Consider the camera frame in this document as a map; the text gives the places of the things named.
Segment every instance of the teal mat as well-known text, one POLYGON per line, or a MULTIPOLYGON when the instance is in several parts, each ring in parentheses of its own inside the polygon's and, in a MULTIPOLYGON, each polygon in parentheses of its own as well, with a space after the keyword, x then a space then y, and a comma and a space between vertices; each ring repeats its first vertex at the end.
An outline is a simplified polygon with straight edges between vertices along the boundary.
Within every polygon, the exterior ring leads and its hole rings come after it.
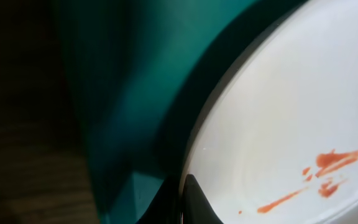
POLYGON ((101 223, 135 223, 180 175, 200 109, 299 0, 55 1, 101 223))

